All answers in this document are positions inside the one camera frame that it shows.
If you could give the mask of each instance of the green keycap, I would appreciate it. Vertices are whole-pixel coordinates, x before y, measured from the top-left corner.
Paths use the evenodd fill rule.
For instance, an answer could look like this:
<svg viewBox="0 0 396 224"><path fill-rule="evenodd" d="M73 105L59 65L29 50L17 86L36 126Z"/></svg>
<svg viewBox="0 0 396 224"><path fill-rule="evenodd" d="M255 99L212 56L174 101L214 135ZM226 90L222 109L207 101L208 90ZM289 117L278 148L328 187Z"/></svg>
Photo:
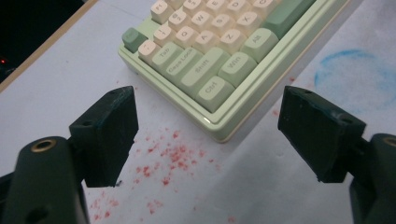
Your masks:
<svg viewBox="0 0 396 224"><path fill-rule="evenodd" d="M214 113L234 90L235 88L230 83L221 77L214 76L198 92L196 101L209 112Z"/></svg>
<svg viewBox="0 0 396 224"><path fill-rule="evenodd" d="M165 74L169 64L183 52L183 48L174 42L166 43L152 58L152 66L161 75Z"/></svg>
<svg viewBox="0 0 396 224"><path fill-rule="evenodd" d="M125 48L132 53L137 52L139 46L147 39L147 37L140 34L140 32L138 32L135 28L129 28L122 35L122 42L124 43Z"/></svg>
<svg viewBox="0 0 396 224"><path fill-rule="evenodd" d="M180 88L191 98L195 98L198 91L230 58L230 55L218 47L210 49L198 63L181 79Z"/></svg>
<svg viewBox="0 0 396 224"><path fill-rule="evenodd" d="M221 67L219 77L238 87L256 66L256 62L246 53L236 52Z"/></svg>
<svg viewBox="0 0 396 224"><path fill-rule="evenodd" d="M180 85L181 78L186 75L202 56L203 54L200 51L193 48L186 48L171 64L169 64L163 75L166 79L178 86Z"/></svg>
<svg viewBox="0 0 396 224"><path fill-rule="evenodd" d="M315 0L283 0L262 27L270 29L281 39L314 3Z"/></svg>
<svg viewBox="0 0 396 224"><path fill-rule="evenodd" d="M277 42L278 40L274 33L268 29L259 28L247 39L241 51L259 63Z"/></svg>

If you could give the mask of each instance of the wooden edge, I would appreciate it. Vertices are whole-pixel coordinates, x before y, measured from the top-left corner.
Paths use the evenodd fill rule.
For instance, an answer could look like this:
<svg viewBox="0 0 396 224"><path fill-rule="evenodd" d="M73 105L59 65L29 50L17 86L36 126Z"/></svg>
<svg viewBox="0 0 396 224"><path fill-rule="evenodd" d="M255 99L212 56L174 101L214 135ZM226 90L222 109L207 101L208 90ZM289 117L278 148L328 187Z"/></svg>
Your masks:
<svg viewBox="0 0 396 224"><path fill-rule="evenodd" d="M14 72L12 72L2 83L0 93L5 90L20 74L22 74L32 63L47 51L62 35L64 35L76 21L78 21L98 0L89 0L77 10L53 35L51 35L35 52L33 52Z"/></svg>

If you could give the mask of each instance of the keyboard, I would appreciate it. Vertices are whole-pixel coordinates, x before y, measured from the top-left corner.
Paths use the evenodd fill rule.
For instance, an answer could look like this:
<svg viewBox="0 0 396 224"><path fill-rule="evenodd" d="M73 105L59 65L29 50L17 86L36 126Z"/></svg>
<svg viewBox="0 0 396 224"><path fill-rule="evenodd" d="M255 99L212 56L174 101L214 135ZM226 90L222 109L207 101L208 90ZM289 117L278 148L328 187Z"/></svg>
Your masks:
<svg viewBox="0 0 396 224"><path fill-rule="evenodd" d="M119 55L225 142L358 1L160 0L138 27L122 35Z"/></svg>

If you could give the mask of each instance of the blue ink smudge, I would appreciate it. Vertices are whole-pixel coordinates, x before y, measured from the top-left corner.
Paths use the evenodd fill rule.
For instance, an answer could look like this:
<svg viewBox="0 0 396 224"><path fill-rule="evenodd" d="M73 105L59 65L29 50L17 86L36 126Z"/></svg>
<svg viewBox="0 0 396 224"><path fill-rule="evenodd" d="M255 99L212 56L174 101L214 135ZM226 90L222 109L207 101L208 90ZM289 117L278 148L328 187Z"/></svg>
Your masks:
<svg viewBox="0 0 396 224"><path fill-rule="evenodd" d="M344 50L320 62L315 87L350 113L387 109L396 103L396 69L364 50Z"/></svg>

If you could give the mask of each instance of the white surface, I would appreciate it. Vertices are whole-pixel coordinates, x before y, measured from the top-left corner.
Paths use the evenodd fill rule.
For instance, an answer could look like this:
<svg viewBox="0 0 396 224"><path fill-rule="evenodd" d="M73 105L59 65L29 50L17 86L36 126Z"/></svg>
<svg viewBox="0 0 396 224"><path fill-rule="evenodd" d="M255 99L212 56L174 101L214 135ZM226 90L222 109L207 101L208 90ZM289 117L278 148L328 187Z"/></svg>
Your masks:
<svg viewBox="0 0 396 224"><path fill-rule="evenodd" d="M280 100L218 144L128 70L120 37L152 3L99 1L0 94L0 175L25 145L68 138L103 94L133 85L140 130L120 187L86 189L92 223L352 223L350 178L318 183L277 130ZM365 0L293 83L366 122L367 140L396 134L395 11L392 0Z"/></svg>

